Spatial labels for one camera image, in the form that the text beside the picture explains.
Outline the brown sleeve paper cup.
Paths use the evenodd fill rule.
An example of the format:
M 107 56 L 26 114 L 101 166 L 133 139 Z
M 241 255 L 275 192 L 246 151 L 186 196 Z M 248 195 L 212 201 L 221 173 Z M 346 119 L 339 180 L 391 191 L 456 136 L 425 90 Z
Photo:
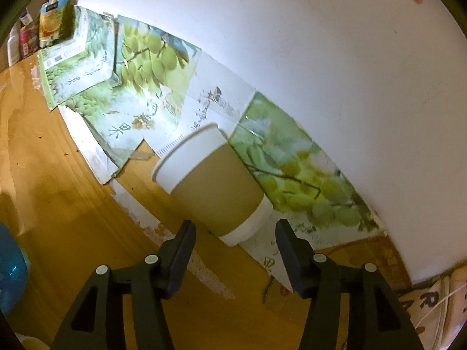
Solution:
M 250 239 L 272 203 L 215 123 L 184 136 L 154 167 L 152 180 L 227 246 Z

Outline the blue plastic cup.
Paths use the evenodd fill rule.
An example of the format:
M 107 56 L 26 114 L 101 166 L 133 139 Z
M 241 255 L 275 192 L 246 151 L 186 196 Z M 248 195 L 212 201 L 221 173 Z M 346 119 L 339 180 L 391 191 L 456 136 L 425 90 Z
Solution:
M 29 265 L 23 251 L 4 224 L 1 224 L 0 251 L 1 313 L 7 315 L 25 290 Z

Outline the letter print canvas bag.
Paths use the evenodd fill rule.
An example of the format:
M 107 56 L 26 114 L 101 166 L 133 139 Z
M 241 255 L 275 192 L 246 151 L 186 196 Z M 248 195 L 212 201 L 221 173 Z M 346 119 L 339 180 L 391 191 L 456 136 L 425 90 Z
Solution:
M 448 349 L 466 324 L 466 267 L 429 288 L 402 295 L 399 301 L 425 349 Z

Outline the green grape printed cardboard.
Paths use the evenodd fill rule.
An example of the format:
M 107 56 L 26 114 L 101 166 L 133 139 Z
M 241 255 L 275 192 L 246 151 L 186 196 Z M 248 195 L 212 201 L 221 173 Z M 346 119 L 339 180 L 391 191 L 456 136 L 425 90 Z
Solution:
M 378 218 L 298 123 L 197 46 L 129 17 L 75 6 L 71 36 L 40 48 L 48 108 L 65 107 L 120 171 L 141 143 L 158 161 L 184 136 L 215 123 L 272 203 L 243 247 L 288 285 L 275 222 L 317 249 L 382 235 Z

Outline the white lotion bottle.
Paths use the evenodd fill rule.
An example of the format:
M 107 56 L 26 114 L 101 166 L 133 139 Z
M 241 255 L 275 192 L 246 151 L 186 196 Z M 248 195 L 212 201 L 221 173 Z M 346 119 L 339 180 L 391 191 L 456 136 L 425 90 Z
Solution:
M 7 40 L 7 58 L 9 67 L 12 67 L 21 60 L 20 37 L 17 24 L 10 30 Z

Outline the orange juice carton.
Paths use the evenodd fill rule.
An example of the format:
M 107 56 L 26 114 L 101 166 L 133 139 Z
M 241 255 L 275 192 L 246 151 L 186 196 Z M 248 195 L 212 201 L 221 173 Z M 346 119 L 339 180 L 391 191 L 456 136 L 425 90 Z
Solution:
M 40 48 L 50 46 L 60 37 L 62 21 L 69 0 L 45 2 L 40 9 L 39 43 Z

